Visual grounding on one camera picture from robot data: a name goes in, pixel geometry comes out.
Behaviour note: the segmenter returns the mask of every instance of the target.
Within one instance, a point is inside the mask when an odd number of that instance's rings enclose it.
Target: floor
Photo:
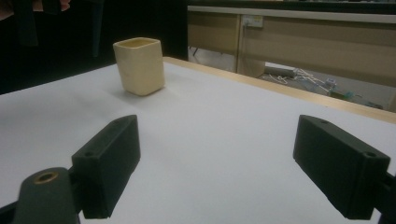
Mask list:
[[[205,49],[189,48],[189,61],[233,72],[233,55]],[[396,98],[396,88],[313,71],[305,72],[309,74],[309,77],[284,78],[262,74],[257,78],[318,94],[332,94],[333,97],[341,95],[341,97],[348,99],[348,101],[357,104],[396,112],[393,105]],[[330,92],[329,89],[331,87],[328,80],[334,80],[336,82],[336,89],[332,89]]]

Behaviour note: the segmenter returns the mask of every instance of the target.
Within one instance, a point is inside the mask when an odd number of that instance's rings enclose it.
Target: cream ceramic cup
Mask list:
[[[153,93],[165,84],[161,41],[138,37],[113,44],[122,87],[135,95]]]

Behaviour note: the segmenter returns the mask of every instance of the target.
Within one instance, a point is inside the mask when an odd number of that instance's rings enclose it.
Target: dark curtain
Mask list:
[[[0,21],[0,94],[115,63],[114,42],[144,36],[162,41],[163,55],[187,59],[185,0],[106,0],[99,56],[92,57],[92,5],[72,0],[61,15],[35,13],[38,47],[18,42],[15,18]]]

